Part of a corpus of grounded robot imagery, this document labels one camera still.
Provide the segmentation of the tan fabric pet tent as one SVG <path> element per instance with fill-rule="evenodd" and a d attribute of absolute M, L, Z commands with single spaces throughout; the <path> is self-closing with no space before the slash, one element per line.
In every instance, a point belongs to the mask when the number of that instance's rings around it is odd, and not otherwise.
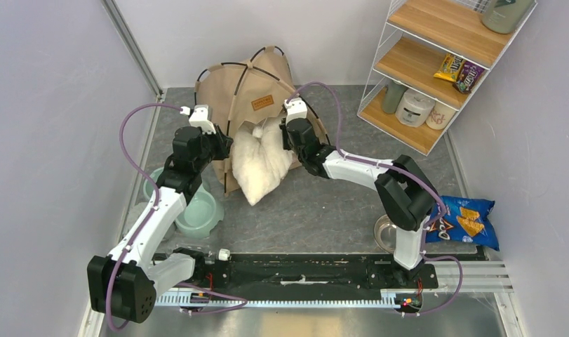
<path fill-rule="evenodd" d="M 241 61 L 248 64 L 248 72 L 239 87 L 236 101 L 230 114 L 228 134 L 230 138 L 234 138 L 241 125 L 246 122 L 259 124 L 265 119 L 275 117 L 280 118 L 282 121 L 283 118 L 286 118 L 284 102 L 292 98 L 298 98 L 297 93 L 294 91 L 280 105 L 276 100 L 284 98 L 285 93 L 280 88 L 277 88 L 271 79 L 265 79 L 256 73 L 252 73 L 249 59 Z M 215 127 L 216 130 L 221 131 L 217 124 L 215 124 Z M 289 170 L 300 166 L 302 165 L 294 153 L 294 162 Z"/>

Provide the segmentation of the clear plastic bottle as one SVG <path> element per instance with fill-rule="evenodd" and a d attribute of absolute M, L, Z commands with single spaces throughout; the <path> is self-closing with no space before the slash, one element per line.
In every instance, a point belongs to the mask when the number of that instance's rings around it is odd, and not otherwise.
<path fill-rule="evenodd" d="M 231 256 L 229 249 L 212 250 L 201 246 L 186 246 L 180 247 L 179 250 L 195 259 L 228 261 Z"/>

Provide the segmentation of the long black tent pole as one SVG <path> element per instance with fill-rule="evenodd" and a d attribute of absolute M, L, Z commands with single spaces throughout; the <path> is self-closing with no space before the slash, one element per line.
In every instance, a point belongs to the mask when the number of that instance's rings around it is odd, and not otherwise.
<path fill-rule="evenodd" d="M 262 47 L 253 54 L 249 61 L 252 73 L 256 73 L 265 79 L 271 79 L 276 84 L 276 87 L 285 93 L 284 98 L 276 100 L 280 105 L 297 89 L 293 84 L 292 73 L 286 54 L 278 46 Z M 319 140 L 330 145 L 331 141 L 328 132 L 319 115 L 303 95 L 297 94 L 297 97 L 302 98 L 307 104 L 307 117 L 315 127 Z"/>

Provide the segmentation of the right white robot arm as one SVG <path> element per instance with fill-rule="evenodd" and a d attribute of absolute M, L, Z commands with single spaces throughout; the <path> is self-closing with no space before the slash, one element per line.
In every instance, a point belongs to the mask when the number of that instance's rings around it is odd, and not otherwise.
<path fill-rule="evenodd" d="M 367 187 L 380 198 L 384 211 L 396 226 L 393 281 L 409 287 L 420 278 L 422 235 L 441 199 L 415 161 L 402 155 L 395 160 L 357 156 L 321 142 L 307 118 L 283 120 L 283 147 L 293 151 L 313 176 L 343 180 Z"/>

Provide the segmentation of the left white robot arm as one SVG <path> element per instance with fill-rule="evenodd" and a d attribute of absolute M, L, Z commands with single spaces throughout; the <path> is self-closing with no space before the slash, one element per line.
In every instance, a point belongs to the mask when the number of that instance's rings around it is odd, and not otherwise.
<path fill-rule="evenodd" d="M 155 182 L 156 191 L 128 234 L 106 255 L 87 265 L 91 307 L 129 322 L 142 323 L 157 298 L 180 282 L 200 286 L 207 269 L 200 258 L 172 253 L 152 259 L 168 228 L 191 204 L 212 161 L 229 156 L 233 140 L 220 127 L 185 126 L 175 132 L 173 152 Z"/>

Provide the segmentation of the white fluffy pillow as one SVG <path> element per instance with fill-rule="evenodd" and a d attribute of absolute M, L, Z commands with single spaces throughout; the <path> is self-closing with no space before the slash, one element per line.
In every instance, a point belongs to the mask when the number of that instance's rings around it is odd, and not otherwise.
<path fill-rule="evenodd" d="M 283 148 L 281 119 L 244 123 L 231 149 L 232 173 L 251 206 L 275 190 L 294 162 L 294 153 Z"/>

